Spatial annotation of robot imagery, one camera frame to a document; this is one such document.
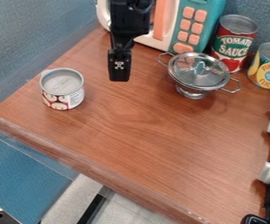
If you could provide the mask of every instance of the wooden table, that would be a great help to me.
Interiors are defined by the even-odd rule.
[[[270,91],[245,72],[242,91],[200,101],[174,90],[159,51],[136,45],[131,80],[110,82],[110,36],[97,28],[55,61],[83,73],[86,101],[55,111],[39,75],[0,103],[0,130],[181,223],[263,215],[259,170],[270,156]]]

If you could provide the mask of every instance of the tomato sauce can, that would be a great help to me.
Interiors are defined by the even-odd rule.
[[[85,97],[83,84],[83,76],[67,67],[43,71],[39,81],[43,102],[57,110],[73,109],[80,105]]]
[[[223,16],[210,55],[221,60],[231,73],[236,73],[245,64],[256,35],[257,25],[250,18],[241,15]]]
[[[247,77],[257,86],[270,89],[270,43],[259,47]]]

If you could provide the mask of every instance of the colander handle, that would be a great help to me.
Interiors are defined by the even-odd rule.
[[[163,53],[161,53],[161,54],[159,55],[159,57],[158,57],[158,62],[159,62],[162,66],[165,66],[165,67],[167,67],[167,64],[165,64],[165,63],[162,61],[162,57],[163,57],[164,55],[167,55],[167,54],[174,57],[174,55],[173,55],[172,53],[170,53],[170,52],[163,52]]]
[[[237,92],[239,92],[239,91],[241,90],[240,81],[239,81],[239,80],[235,80],[235,79],[233,79],[233,78],[231,78],[231,80],[237,82],[237,84],[238,84],[238,89],[230,90],[230,89],[226,89],[226,88],[224,88],[224,87],[222,87],[221,89],[222,89],[223,91],[225,91],[225,92],[230,93],[230,94],[235,94],[235,93],[237,93]]]

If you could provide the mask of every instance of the gray wall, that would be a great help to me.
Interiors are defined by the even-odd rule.
[[[96,21],[93,0],[0,0],[0,101]]]
[[[259,26],[259,35],[252,47],[257,51],[261,43],[270,41],[270,0],[228,0],[225,14],[241,14]]]

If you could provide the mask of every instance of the yellow can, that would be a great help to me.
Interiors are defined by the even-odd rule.
[[[255,85],[270,89],[270,43],[259,47],[247,76]]]

